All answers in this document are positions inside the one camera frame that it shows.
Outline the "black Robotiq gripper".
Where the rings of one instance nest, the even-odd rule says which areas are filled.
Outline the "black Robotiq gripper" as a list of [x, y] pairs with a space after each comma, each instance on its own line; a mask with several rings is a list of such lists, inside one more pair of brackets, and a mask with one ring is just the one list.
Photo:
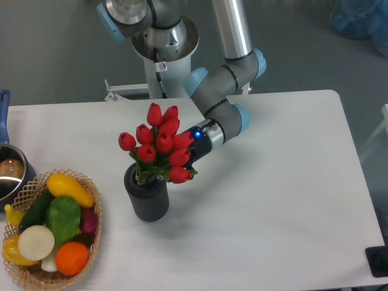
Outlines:
[[184, 133], [186, 132], [191, 134], [193, 142], [189, 145], [190, 158], [184, 164], [184, 167], [187, 170], [194, 170], [193, 163], [211, 152], [212, 140], [205, 127], [193, 126]]

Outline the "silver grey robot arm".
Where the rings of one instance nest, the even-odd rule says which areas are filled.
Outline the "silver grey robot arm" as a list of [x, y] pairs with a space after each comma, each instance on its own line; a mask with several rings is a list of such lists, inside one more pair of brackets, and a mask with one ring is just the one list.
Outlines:
[[192, 69], [196, 25], [179, 1], [101, 1], [98, 16], [117, 41], [130, 39], [144, 62], [150, 98], [190, 98], [204, 117], [193, 126], [193, 163], [243, 132], [247, 110], [227, 97], [263, 74], [266, 60], [252, 46], [242, 1], [213, 1], [225, 63], [215, 72]]

